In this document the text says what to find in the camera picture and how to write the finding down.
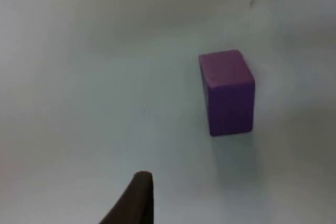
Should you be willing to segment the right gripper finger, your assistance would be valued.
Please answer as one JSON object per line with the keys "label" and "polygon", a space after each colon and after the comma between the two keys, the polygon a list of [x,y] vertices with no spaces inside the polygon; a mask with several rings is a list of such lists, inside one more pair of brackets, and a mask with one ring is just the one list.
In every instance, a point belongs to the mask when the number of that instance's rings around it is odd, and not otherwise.
{"label": "right gripper finger", "polygon": [[133,175],[127,188],[101,224],[154,223],[154,183],[152,173],[140,171]]}

